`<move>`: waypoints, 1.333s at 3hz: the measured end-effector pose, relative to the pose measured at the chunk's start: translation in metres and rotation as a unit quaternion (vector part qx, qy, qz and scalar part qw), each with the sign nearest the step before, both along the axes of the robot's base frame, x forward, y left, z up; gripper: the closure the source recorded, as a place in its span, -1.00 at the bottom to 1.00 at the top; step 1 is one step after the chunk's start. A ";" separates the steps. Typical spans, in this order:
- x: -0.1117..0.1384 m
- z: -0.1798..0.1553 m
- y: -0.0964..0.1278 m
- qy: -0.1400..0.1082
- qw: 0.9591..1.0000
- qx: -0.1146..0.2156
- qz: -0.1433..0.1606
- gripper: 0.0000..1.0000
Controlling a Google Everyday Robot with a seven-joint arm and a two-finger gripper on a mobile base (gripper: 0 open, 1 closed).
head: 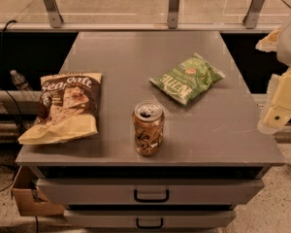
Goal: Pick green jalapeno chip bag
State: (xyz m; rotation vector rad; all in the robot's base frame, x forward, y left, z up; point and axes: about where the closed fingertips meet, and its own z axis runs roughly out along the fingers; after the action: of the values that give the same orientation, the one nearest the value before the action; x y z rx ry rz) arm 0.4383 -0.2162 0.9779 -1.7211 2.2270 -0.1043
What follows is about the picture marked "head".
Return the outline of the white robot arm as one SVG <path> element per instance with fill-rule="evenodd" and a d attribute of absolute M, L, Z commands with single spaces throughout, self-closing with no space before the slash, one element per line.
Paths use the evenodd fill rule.
<path fill-rule="evenodd" d="M 282 75 L 271 76 L 268 97 L 257 125 L 261 133 L 274 134 L 291 119 L 291 15 L 279 28 L 260 40 L 256 48 L 275 51 L 277 60 L 288 67 Z"/>

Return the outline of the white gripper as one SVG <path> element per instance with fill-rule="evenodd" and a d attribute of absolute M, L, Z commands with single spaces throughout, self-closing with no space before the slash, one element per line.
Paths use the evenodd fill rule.
<path fill-rule="evenodd" d="M 264 52 L 277 51 L 279 28 L 259 40 L 255 48 Z M 263 134 L 274 134 L 291 119 L 291 67 L 285 73 L 272 75 L 267 89 L 267 101 L 257 124 Z"/>

